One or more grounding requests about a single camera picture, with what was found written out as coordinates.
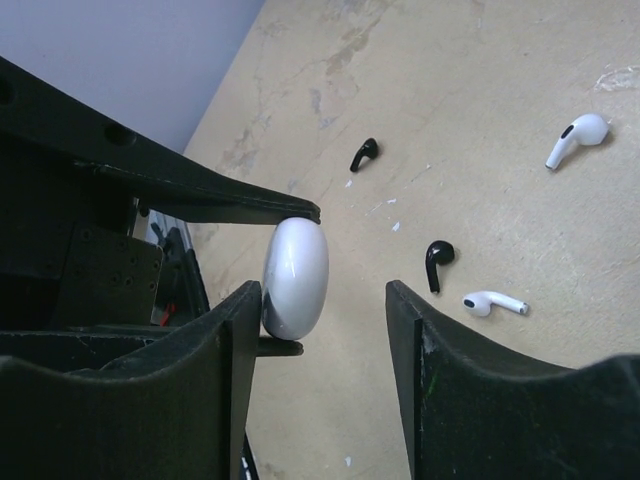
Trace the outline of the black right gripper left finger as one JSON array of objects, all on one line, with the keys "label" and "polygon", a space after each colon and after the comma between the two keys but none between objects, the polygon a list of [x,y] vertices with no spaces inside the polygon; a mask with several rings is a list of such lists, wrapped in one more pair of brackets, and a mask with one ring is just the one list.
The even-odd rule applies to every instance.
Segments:
[{"label": "black right gripper left finger", "polygon": [[236,479],[261,288],[173,330],[5,332],[5,479]]}]

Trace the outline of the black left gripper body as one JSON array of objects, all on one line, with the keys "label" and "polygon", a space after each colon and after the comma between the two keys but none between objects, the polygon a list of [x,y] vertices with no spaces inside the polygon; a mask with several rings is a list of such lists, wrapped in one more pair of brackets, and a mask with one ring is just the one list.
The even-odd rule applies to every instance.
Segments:
[{"label": "black left gripper body", "polygon": [[2,136],[2,330],[179,327],[208,308],[183,222]]}]

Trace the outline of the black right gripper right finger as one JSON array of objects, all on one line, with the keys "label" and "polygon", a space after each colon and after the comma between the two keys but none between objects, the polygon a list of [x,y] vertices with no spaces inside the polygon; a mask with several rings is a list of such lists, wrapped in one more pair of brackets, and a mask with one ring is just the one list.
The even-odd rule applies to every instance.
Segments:
[{"label": "black right gripper right finger", "polygon": [[639,359],[579,369],[513,351],[401,281],[386,321],[415,479],[635,479]]}]

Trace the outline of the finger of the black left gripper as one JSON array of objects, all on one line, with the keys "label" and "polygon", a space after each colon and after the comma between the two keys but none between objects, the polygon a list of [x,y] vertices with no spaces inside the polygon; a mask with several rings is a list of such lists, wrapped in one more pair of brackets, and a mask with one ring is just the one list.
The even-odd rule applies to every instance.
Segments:
[{"label": "finger of the black left gripper", "polygon": [[38,160],[112,181],[146,207],[189,223],[320,220],[313,202],[209,170],[7,59],[1,61],[1,134]]},{"label": "finger of the black left gripper", "polygon": [[304,353],[304,346],[298,341],[260,337],[257,344],[257,358],[297,357]]}]

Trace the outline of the white earbud charging case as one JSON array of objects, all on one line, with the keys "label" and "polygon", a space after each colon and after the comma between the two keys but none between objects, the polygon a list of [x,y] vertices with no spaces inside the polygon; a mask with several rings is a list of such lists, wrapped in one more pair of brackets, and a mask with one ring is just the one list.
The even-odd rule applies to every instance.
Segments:
[{"label": "white earbud charging case", "polygon": [[263,272],[266,331],[300,340],[316,326],[327,295],[329,251],[320,225],[304,218],[282,221],[270,239]]}]

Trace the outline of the white earbud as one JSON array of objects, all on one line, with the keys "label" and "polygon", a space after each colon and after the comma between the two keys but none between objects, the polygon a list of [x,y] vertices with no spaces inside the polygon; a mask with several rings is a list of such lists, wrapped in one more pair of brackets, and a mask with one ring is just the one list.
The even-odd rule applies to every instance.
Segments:
[{"label": "white earbud", "polygon": [[545,162],[545,167],[551,171],[556,170],[574,144],[598,146],[608,133],[609,123],[601,115],[586,113],[577,117],[559,136]]},{"label": "white earbud", "polygon": [[527,315],[529,305],[526,302],[495,291],[477,291],[465,295],[462,299],[469,313],[477,317],[487,317],[493,306],[509,310],[519,315]]}]

